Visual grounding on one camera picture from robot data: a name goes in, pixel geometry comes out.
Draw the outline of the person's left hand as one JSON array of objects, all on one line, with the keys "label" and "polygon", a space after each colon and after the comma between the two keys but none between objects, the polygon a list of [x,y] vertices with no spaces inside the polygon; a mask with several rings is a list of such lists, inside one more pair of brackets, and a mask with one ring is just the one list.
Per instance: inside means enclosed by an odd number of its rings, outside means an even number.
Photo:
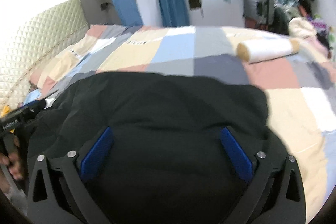
[{"label": "person's left hand", "polygon": [[25,171],[19,155],[19,140],[14,134],[10,134],[5,139],[5,144],[8,144],[9,141],[12,141],[12,144],[10,145],[10,151],[6,148],[6,155],[1,152],[1,166],[6,167],[15,181],[21,181],[24,179]]}]

